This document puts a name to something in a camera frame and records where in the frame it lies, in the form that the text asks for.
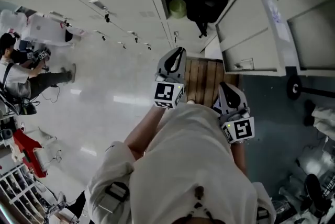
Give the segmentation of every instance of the black strap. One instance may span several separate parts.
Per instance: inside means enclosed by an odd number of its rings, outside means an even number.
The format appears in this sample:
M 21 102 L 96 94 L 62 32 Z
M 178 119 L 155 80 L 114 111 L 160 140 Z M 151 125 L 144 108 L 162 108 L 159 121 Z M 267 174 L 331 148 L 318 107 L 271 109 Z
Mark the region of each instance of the black strap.
M 2 80 L 2 85 L 3 85 L 3 88 L 5 88 L 6 86 L 6 83 L 7 83 L 7 77 L 8 77 L 8 74 L 9 74 L 9 70 L 10 68 L 14 65 L 14 63 L 10 63 L 7 65 L 7 68 L 6 68 L 6 71 L 5 71 L 5 75 L 4 75 L 4 78 Z

